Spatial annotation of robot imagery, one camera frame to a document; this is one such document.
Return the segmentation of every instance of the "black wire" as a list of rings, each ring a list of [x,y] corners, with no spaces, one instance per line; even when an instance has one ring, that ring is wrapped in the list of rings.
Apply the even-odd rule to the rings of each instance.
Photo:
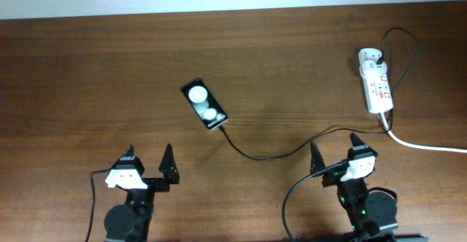
[[[287,233],[287,235],[289,236],[291,241],[295,241],[295,238],[293,238],[292,233],[290,233],[289,227],[287,226],[287,221],[285,220],[285,207],[287,205],[287,201],[289,200],[290,195],[292,195],[293,191],[295,191],[295,189],[300,184],[305,182],[306,180],[308,180],[310,178],[313,178],[313,177],[322,176],[324,173],[326,173],[326,172],[328,172],[328,171],[330,171],[330,170],[332,170],[332,169],[334,169],[336,167],[339,167],[339,166],[342,166],[342,163],[337,163],[335,165],[328,166],[327,168],[324,168],[321,171],[318,171],[316,173],[312,173],[312,174],[310,174],[308,176],[305,176],[300,181],[298,181],[296,184],[294,184],[293,187],[289,190],[289,192],[285,196],[284,203],[282,203],[282,223],[284,224],[285,232]]]
[[[364,134],[383,134],[383,133],[387,133],[389,130],[391,130],[391,127],[385,131],[382,131],[382,132],[365,132],[365,131],[361,131],[361,130],[355,130],[355,129],[351,129],[351,128],[337,128],[337,129],[334,129],[334,130],[330,130],[326,133],[322,133],[318,136],[313,136],[311,137],[310,139],[306,140],[306,142],[304,142],[301,146],[297,147],[295,150],[293,150],[292,152],[288,152],[287,154],[283,154],[283,155],[278,155],[278,156],[275,156],[275,157],[261,157],[261,158],[256,158],[256,157],[251,157],[249,155],[246,155],[245,153],[243,153],[240,149],[238,149],[234,143],[232,143],[232,140],[228,137],[224,127],[221,125],[219,126],[219,130],[224,134],[225,138],[227,139],[228,143],[238,152],[240,153],[241,155],[243,155],[244,157],[248,158],[248,159],[251,159],[251,160],[254,160],[254,161],[266,161],[266,160],[276,160],[276,159],[280,159],[280,158],[284,158],[284,157],[287,157],[287,156],[290,156],[290,155],[293,155],[295,154],[298,150],[302,149],[303,147],[305,147],[307,144],[309,144],[311,141],[314,141],[318,138],[321,138],[323,136],[327,136],[328,134],[332,134],[332,133],[335,133],[337,131],[340,131],[340,130],[348,130],[348,131],[351,131],[351,132],[354,132],[354,133],[364,133]]]
[[[393,88],[391,89],[391,95],[393,96],[394,98],[394,90],[397,88],[397,86],[402,82],[402,80],[404,80],[407,76],[407,74],[410,72],[410,70],[412,70],[412,67],[414,66],[415,64],[415,61],[417,60],[418,58],[418,55],[419,55],[419,52],[420,52],[420,43],[418,41],[418,38],[415,34],[413,34],[411,31],[408,31],[406,30],[405,28],[401,28],[401,27],[393,27],[393,28],[390,28],[389,30],[387,30],[385,32],[385,34],[383,34],[382,38],[381,38],[381,49],[382,49],[382,53],[381,53],[381,58],[382,60],[384,60],[384,55],[385,55],[385,39],[386,39],[386,36],[391,32],[391,31],[394,31],[394,30],[399,30],[399,31],[403,31],[405,32],[406,34],[412,36],[415,40],[415,44],[417,45],[417,49],[416,49],[416,53],[415,53],[415,57],[414,57],[414,60],[410,63],[407,71],[404,73],[404,75],[396,82],[396,84],[393,86]],[[390,110],[390,113],[389,113],[389,117],[387,118],[387,121],[389,121],[389,128],[387,130],[384,130],[384,131],[380,131],[380,132],[368,132],[368,131],[362,131],[362,130],[356,130],[356,129],[352,129],[352,128],[337,128],[337,129],[334,129],[334,130],[330,130],[326,133],[322,133],[318,136],[313,136],[311,137],[310,139],[306,140],[306,142],[304,142],[301,146],[297,147],[295,150],[293,150],[292,152],[288,152],[286,154],[283,154],[283,155],[278,155],[278,156],[275,156],[275,157],[260,157],[260,158],[257,158],[257,157],[252,157],[252,156],[249,156],[245,153],[243,153],[238,147],[235,146],[235,144],[232,142],[232,140],[228,137],[226,131],[225,131],[225,128],[221,125],[219,126],[219,130],[224,134],[225,138],[227,139],[228,143],[241,155],[243,155],[244,157],[250,159],[250,160],[254,160],[254,161],[267,161],[267,160],[276,160],[276,159],[280,159],[280,158],[284,158],[284,157],[288,157],[290,155],[293,155],[295,154],[298,150],[302,149],[303,147],[305,147],[307,144],[309,144],[311,141],[314,141],[316,139],[319,139],[323,136],[327,136],[328,134],[332,134],[332,133],[335,133],[337,131],[340,131],[340,130],[347,130],[347,131],[350,131],[350,132],[354,132],[354,133],[363,133],[363,134],[385,134],[387,133],[389,130],[391,130],[393,128],[393,122],[394,122],[394,108],[392,108]]]
[[[389,189],[384,188],[384,187],[372,187],[372,188],[370,188],[370,189],[368,190],[368,194],[369,194],[370,192],[373,192],[373,191],[383,191],[383,192],[385,192],[385,193],[387,193],[387,194],[389,194],[389,195],[392,195],[393,198],[394,198],[394,200],[395,200],[395,202],[397,203],[397,194],[396,194],[394,191],[389,190]]]
[[[90,187],[93,190],[93,205],[90,207],[90,218],[89,218],[89,228],[88,234],[86,235],[85,242],[89,241],[90,231],[93,228],[93,218],[94,218],[94,205],[96,204],[96,190],[94,189],[94,174],[95,173],[106,173],[109,172],[109,169],[94,171],[90,174]]]

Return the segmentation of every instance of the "robotic arm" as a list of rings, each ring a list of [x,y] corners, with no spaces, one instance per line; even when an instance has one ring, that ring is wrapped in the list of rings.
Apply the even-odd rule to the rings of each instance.
[[[154,194],[169,192],[170,184],[180,181],[170,144],[167,144],[159,171],[163,178],[142,178],[144,166],[134,156],[132,145],[110,168],[105,182],[110,188],[125,190],[127,195],[123,205],[113,207],[105,216],[106,242],[147,241],[149,223],[154,214]]]
[[[323,187],[337,186],[340,204],[347,212],[353,232],[316,242],[426,242],[428,238],[396,238],[393,231],[398,228],[397,195],[394,191],[373,187],[367,189],[363,180],[374,172],[378,153],[357,135],[350,134],[353,147],[347,153],[347,159],[330,166],[322,176]],[[320,150],[311,143],[311,174],[325,170],[325,163]]]

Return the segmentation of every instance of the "wood grain surface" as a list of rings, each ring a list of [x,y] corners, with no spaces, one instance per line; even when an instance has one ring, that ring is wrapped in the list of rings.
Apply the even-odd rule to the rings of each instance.
[[[202,77],[230,116],[245,152],[275,155],[324,130],[381,130],[358,75],[361,48],[380,48],[402,26],[420,38],[420,59],[395,92],[394,134],[417,144],[467,146],[467,3],[419,3],[238,12],[0,21],[0,237],[83,241],[89,173],[129,144],[146,177],[160,176],[167,143],[180,185],[155,197],[149,241],[280,241],[287,191],[309,173],[310,151],[274,162],[237,154],[208,131],[180,88]],[[414,56],[402,33],[387,38],[396,80]],[[371,187],[399,195],[397,234],[463,241],[467,156],[409,149],[361,136],[379,153]],[[349,133],[317,142],[325,162],[344,159]],[[124,191],[96,177],[92,241]],[[351,230],[335,187],[320,180],[293,194],[296,237]]]

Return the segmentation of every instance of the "power strip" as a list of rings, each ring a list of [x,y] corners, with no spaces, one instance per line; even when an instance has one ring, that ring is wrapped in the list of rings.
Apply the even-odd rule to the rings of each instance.
[[[387,112],[394,107],[389,82],[387,81],[387,65],[384,61],[379,65],[377,64],[380,57],[381,51],[377,49],[366,48],[358,53],[366,103],[368,111],[372,114]]]

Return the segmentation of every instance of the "small electronic device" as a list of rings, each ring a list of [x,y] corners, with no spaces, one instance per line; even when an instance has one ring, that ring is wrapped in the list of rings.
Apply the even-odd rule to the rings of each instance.
[[[182,93],[208,130],[227,122],[227,114],[201,78],[182,87]]]
[[[381,55],[379,50],[371,48],[362,49],[358,53],[366,103],[368,104],[368,111],[372,114],[387,112],[394,107],[389,82],[387,81],[386,62],[382,61],[377,64]]]

